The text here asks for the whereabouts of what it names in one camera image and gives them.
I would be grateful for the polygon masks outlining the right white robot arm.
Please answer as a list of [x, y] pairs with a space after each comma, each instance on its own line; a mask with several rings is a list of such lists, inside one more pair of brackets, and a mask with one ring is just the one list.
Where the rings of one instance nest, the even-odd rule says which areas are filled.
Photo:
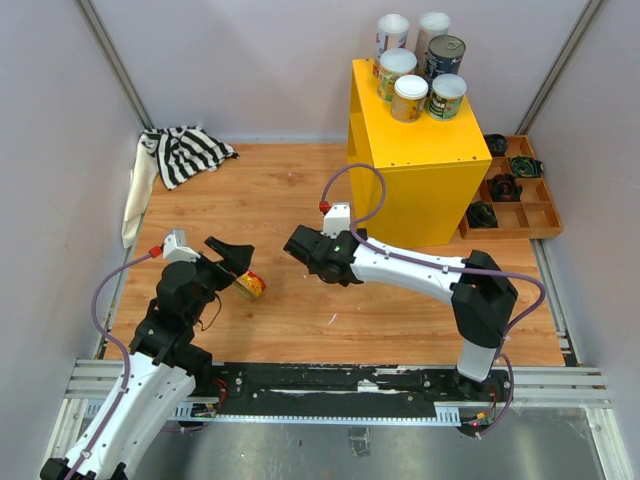
[[331, 237], [300, 225], [284, 251], [328, 284], [387, 284], [441, 301], [453, 310], [463, 338], [453, 375], [455, 392], [474, 400], [489, 387], [518, 292], [487, 253], [438, 257], [388, 246], [364, 229]]

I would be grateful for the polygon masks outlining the black item tray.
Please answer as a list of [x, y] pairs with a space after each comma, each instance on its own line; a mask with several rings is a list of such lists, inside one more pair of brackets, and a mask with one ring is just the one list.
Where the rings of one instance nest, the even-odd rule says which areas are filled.
[[483, 136], [484, 141], [490, 154], [493, 157], [503, 157], [509, 147], [509, 142], [506, 136], [502, 134], [486, 134]]
[[494, 202], [519, 202], [522, 186], [512, 174], [497, 174], [487, 181], [491, 199]]
[[493, 207], [486, 202], [476, 201], [466, 210], [466, 218], [471, 228], [493, 229], [499, 227], [498, 218]]

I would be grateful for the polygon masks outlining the black item middle tray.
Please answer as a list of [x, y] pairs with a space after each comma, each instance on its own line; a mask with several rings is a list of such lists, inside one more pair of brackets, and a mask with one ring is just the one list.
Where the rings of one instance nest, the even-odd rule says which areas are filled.
[[494, 202], [519, 202], [522, 186], [512, 174], [497, 174], [487, 181], [491, 199]]

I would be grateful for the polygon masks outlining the dark green item tray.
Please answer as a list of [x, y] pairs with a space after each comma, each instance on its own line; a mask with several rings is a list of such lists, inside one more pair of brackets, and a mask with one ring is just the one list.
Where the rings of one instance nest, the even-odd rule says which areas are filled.
[[541, 178], [544, 172], [544, 164], [530, 156], [512, 157], [509, 166], [517, 178]]

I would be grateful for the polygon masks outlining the red yellow fish tin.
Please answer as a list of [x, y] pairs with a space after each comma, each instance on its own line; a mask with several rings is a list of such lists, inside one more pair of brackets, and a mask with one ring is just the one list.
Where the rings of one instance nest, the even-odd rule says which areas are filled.
[[254, 301], [265, 292], [266, 283], [255, 272], [247, 270], [234, 280], [233, 287], [246, 299]]

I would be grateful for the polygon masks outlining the wooden compartment tray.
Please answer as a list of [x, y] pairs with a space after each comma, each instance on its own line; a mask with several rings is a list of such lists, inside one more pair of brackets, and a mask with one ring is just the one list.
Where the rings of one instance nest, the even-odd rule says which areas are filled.
[[499, 227], [474, 229], [467, 222], [466, 212], [459, 224], [464, 240], [549, 239], [559, 235], [562, 222], [544, 178], [516, 178], [522, 186], [519, 202], [494, 202], [489, 194], [487, 181], [497, 174], [512, 174], [509, 159], [530, 156], [538, 160], [529, 139], [524, 135], [506, 136], [509, 147], [503, 157], [493, 157], [487, 173], [481, 181], [471, 203], [489, 203], [498, 218]]

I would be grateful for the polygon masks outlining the dark brown can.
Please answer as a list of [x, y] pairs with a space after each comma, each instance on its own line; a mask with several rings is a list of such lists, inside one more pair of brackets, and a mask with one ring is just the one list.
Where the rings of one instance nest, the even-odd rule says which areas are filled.
[[464, 54], [465, 42], [456, 36], [444, 34], [434, 37], [427, 51], [425, 79], [429, 84], [444, 74], [457, 74]]

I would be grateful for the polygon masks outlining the yellow cabinet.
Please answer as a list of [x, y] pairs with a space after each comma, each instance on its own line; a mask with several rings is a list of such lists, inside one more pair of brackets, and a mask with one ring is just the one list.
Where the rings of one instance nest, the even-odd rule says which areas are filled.
[[484, 178], [491, 157], [468, 100], [457, 116], [391, 116], [370, 59], [351, 67], [347, 161], [355, 217], [379, 241], [401, 248], [445, 245]]

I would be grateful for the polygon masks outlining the green fruit can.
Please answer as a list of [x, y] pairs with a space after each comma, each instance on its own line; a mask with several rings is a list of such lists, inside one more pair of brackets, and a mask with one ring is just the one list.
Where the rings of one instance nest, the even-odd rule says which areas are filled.
[[461, 76], [456, 74], [439, 75], [432, 83], [427, 113], [436, 120], [454, 119], [466, 92], [467, 84]]

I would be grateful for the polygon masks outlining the orange fruit can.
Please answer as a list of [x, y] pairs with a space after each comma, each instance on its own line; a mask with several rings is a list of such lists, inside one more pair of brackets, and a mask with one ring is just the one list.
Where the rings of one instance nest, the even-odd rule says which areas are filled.
[[417, 75], [404, 75], [394, 84], [391, 116], [403, 123], [419, 119], [429, 92], [428, 83]]

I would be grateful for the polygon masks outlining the cream cloth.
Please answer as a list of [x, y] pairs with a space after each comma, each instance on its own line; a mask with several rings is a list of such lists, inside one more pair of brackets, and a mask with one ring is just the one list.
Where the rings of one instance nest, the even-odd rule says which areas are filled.
[[125, 249], [132, 247], [134, 244], [157, 174], [158, 167], [155, 158], [147, 151], [144, 143], [139, 141], [134, 168], [130, 175], [130, 187], [121, 230], [122, 244]]

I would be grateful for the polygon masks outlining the white lid yellow can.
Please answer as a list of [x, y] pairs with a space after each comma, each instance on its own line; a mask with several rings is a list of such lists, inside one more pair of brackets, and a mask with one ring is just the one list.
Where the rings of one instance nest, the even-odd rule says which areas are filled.
[[377, 94], [385, 102], [391, 102], [396, 80], [414, 72], [417, 65], [415, 54], [405, 48], [386, 50], [380, 57], [377, 77]]

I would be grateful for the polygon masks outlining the black item lower tray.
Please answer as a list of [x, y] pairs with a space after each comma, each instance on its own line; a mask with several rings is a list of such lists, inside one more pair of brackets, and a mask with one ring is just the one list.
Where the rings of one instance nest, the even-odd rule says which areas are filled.
[[493, 207], [486, 202], [476, 201], [466, 210], [466, 218], [471, 228], [493, 229], [499, 227], [498, 218]]

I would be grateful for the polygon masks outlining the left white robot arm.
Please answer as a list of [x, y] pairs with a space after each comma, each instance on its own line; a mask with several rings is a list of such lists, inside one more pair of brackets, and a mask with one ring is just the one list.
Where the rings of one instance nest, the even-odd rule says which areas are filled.
[[195, 327], [206, 306], [248, 272], [255, 248], [214, 237], [205, 244], [219, 260], [191, 249], [179, 229], [137, 258], [167, 263], [155, 297], [129, 345], [96, 327], [122, 352], [121, 373], [82, 436], [63, 457], [46, 460], [41, 478], [130, 478], [175, 408], [212, 388], [213, 358], [193, 345]]

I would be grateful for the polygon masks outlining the tall white lid can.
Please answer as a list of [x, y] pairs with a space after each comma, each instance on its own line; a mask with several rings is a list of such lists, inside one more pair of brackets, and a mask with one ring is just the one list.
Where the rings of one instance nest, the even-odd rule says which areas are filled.
[[387, 14], [377, 21], [375, 37], [375, 53], [372, 72], [379, 75], [380, 58], [384, 52], [393, 48], [405, 48], [410, 29], [410, 22], [400, 14]]
[[426, 59], [433, 38], [448, 33], [451, 19], [443, 12], [427, 12], [419, 18], [419, 32], [414, 53], [419, 63]]

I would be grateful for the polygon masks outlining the striped black white cloth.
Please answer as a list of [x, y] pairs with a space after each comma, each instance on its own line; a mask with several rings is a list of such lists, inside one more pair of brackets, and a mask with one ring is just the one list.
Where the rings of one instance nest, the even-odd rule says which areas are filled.
[[239, 157], [234, 147], [197, 126], [143, 130], [139, 143], [155, 159], [160, 178], [169, 191], [199, 173], [215, 172], [227, 159]]

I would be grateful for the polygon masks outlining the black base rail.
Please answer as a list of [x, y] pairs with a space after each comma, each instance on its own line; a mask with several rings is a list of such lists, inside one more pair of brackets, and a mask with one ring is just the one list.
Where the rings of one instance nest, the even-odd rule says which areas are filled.
[[506, 400], [508, 374], [465, 380], [452, 367], [399, 365], [224, 363], [189, 399], [191, 418], [432, 419], [438, 402], [493, 404]]

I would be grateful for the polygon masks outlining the black item top tray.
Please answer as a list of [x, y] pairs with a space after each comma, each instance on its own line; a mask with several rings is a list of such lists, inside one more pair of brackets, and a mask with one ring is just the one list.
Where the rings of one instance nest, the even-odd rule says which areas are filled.
[[502, 134], [486, 134], [483, 136], [484, 141], [490, 154], [493, 157], [503, 157], [509, 147], [509, 142], [506, 136]]

